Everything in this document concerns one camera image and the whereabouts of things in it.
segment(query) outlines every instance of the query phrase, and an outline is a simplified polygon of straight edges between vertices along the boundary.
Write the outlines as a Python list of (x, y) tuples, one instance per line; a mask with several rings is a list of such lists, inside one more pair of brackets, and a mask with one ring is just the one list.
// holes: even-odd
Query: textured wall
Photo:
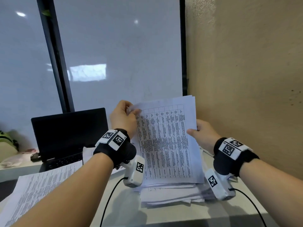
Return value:
[(186, 0), (197, 117), (303, 179), (303, 0)]

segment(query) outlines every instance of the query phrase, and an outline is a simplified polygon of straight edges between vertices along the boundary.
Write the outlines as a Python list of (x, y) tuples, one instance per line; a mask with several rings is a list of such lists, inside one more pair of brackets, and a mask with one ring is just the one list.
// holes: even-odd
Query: laptop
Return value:
[(82, 160), (108, 131), (105, 108), (32, 118), (41, 160), (40, 172)]

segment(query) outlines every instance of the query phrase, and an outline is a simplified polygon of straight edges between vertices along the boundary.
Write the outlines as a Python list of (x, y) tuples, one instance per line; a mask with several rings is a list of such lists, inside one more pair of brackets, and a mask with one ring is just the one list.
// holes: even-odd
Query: black cable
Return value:
[[(244, 192), (242, 192), (241, 190), (239, 190), (239, 189), (235, 189), (235, 188), (230, 188), (229, 189), (230, 191), (232, 191), (232, 190), (236, 190), (236, 191), (239, 191), (240, 193), (242, 193), (242, 194), (244, 194)], [(252, 202), (252, 200), (246, 195), (246, 194), (244, 194), (244, 196), (245, 197), (247, 197), (248, 198), (248, 200), (250, 200), (250, 202), (254, 205), (254, 207), (256, 208), (256, 210), (258, 211), (258, 214), (260, 215), (260, 218), (262, 219), (262, 221), (263, 221), (263, 224), (264, 224), (264, 226), (265, 227), (267, 227), (266, 226), (266, 224), (265, 224), (265, 221), (264, 221), (264, 219), (263, 219), (263, 217), (262, 217), (262, 215), (261, 215), (261, 213), (259, 212), (259, 210), (258, 210), (258, 208), (256, 207), (256, 205)]]
[(108, 205), (108, 203), (109, 203), (109, 200), (111, 199), (112, 194), (113, 194), (114, 190), (116, 189), (117, 185), (118, 185), (122, 180), (124, 180), (124, 179), (128, 179), (128, 177), (125, 177), (125, 178), (120, 179), (119, 182), (117, 182), (117, 184), (116, 184), (115, 187), (113, 188), (112, 193), (111, 193), (111, 195), (109, 196), (109, 198), (108, 198), (108, 200), (107, 200), (107, 203), (106, 203), (106, 206), (105, 206), (105, 208), (104, 208), (103, 215), (102, 215), (102, 219), (101, 219), (101, 223), (100, 223), (100, 227), (101, 227), (101, 225), (102, 225), (103, 218), (104, 218), (104, 214), (105, 214), (105, 210), (106, 210), (106, 208), (107, 208), (107, 205)]

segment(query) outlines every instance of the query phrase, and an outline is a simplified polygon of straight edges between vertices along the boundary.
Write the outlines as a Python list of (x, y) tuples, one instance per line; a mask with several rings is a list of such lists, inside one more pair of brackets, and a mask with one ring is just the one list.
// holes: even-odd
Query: laptop screen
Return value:
[(42, 160), (93, 147), (108, 130), (105, 108), (32, 118)]

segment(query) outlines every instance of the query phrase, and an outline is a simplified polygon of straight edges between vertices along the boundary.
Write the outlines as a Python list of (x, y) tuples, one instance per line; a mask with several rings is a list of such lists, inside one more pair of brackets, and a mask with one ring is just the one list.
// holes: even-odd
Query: paper stack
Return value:
[(183, 96), (136, 104), (137, 134), (131, 142), (145, 161), (141, 202), (159, 205), (176, 201), (214, 199), (205, 182), (197, 142), (186, 133), (197, 129), (195, 97)]

